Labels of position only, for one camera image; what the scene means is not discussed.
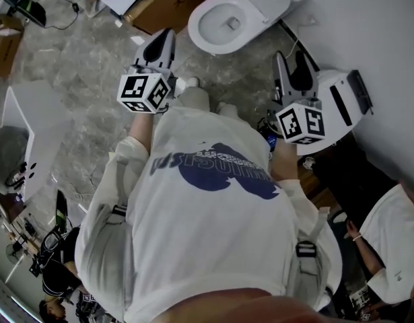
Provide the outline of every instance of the marble floor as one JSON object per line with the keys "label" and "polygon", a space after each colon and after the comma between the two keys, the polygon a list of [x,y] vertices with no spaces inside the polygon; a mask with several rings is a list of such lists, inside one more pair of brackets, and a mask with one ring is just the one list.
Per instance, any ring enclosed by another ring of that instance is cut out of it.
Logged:
{"label": "marble floor", "polygon": [[[42,0],[42,4],[51,24],[66,26],[73,19],[64,1]],[[117,28],[107,10],[92,19],[81,13],[64,31],[30,23],[11,76],[0,79],[0,123],[7,87],[38,79],[50,82],[73,119],[46,186],[28,203],[27,213],[45,227],[52,226],[58,188],[68,198],[73,224],[80,223],[80,207],[88,208],[108,152],[127,135],[133,115],[116,102],[116,91],[137,49],[132,36],[146,35],[126,25]],[[177,36],[173,70],[183,79],[199,77],[213,108],[220,101],[235,104],[240,116],[256,126],[273,91],[272,55],[278,50],[287,55],[293,45],[275,25],[243,49],[215,56],[198,49],[183,30]]]}

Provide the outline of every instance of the blue graphic print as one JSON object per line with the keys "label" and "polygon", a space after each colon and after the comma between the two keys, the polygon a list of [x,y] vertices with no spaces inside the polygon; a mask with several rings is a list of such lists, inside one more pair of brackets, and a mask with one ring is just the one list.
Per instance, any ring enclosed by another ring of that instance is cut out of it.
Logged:
{"label": "blue graphic print", "polygon": [[223,143],[196,153],[169,153],[153,161],[150,176],[157,170],[178,167],[191,185],[206,191],[224,190],[235,178],[240,186],[265,200],[274,199],[279,185],[260,167]]}

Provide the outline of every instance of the toilet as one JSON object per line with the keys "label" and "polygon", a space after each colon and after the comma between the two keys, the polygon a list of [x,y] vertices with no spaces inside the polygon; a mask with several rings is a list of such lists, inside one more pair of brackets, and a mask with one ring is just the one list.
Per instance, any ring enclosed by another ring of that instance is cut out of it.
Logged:
{"label": "toilet", "polygon": [[206,0],[191,14],[192,41],[211,54],[229,54],[256,38],[303,0]]}

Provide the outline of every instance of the gray cover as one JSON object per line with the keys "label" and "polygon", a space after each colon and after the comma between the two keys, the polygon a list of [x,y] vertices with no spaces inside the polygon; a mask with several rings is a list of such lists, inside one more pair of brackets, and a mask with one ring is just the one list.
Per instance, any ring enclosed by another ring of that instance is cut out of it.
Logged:
{"label": "gray cover", "polygon": [[26,129],[4,126],[0,128],[0,193],[14,192],[5,183],[12,179],[24,163],[29,133]]}

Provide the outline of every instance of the toilet seat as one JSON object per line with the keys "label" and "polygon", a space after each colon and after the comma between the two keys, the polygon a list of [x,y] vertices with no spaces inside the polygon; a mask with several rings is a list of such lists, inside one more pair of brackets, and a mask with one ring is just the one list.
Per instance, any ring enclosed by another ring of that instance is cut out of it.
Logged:
{"label": "toilet seat", "polygon": [[267,18],[249,0],[206,0],[193,11],[188,32],[199,48],[212,54],[228,54],[269,26]]}

